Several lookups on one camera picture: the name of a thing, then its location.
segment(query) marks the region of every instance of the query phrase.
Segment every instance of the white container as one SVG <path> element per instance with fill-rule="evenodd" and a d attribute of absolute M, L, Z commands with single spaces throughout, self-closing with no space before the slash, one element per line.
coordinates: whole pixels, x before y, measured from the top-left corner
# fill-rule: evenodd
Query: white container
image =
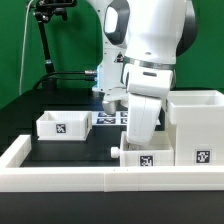
<path fill-rule="evenodd" d="M 36 121 L 39 140 L 84 141 L 92 129 L 90 111 L 45 111 Z"/>
<path fill-rule="evenodd" d="M 167 98 L 175 165 L 224 165 L 224 95 L 175 91 Z"/>

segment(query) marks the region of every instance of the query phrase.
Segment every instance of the small white box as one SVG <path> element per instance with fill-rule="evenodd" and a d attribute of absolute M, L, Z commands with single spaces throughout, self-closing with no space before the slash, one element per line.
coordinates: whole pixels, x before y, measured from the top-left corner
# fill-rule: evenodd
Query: small white box
<path fill-rule="evenodd" d="M 45 111 L 36 121 L 39 140 L 86 140 L 92 129 L 90 111 Z"/>
<path fill-rule="evenodd" d="M 130 145 L 126 132 L 122 132 L 119 156 L 121 167 L 174 166 L 174 150 L 164 131 L 154 132 L 148 146 Z"/>

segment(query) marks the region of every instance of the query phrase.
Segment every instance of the green wall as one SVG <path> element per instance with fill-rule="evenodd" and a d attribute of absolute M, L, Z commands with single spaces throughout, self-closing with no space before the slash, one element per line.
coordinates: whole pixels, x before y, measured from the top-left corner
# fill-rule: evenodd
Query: green wall
<path fill-rule="evenodd" d="M 19 95 L 19 76 L 26 0 L 1 3 L 0 107 Z M 199 33 L 188 52 L 177 60 L 178 87 L 224 87 L 224 1 L 193 0 Z M 85 0 L 68 9 L 69 21 L 53 17 L 46 25 L 56 70 L 94 69 L 101 61 L 101 29 Z M 23 91 L 45 74 L 37 22 L 30 13 Z M 60 87 L 91 87 L 90 82 L 60 82 Z"/>

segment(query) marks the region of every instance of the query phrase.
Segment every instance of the white bin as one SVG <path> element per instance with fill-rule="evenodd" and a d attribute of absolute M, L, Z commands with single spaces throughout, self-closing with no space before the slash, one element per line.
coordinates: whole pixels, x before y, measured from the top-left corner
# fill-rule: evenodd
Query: white bin
<path fill-rule="evenodd" d="M 39 140 L 84 141 L 92 129 L 90 111 L 45 111 L 36 121 Z"/>
<path fill-rule="evenodd" d="M 146 147 L 131 146 L 123 131 L 117 157 L 120 157 L 121 167 L 174 166 L 174 150 L 165 131 L 154 132 L 150 145 Z"/>
<path fill-rule="evenodd" d="M 224 95 L 175 91 L 167 98 L 175 165 L 224 165 Z"/>

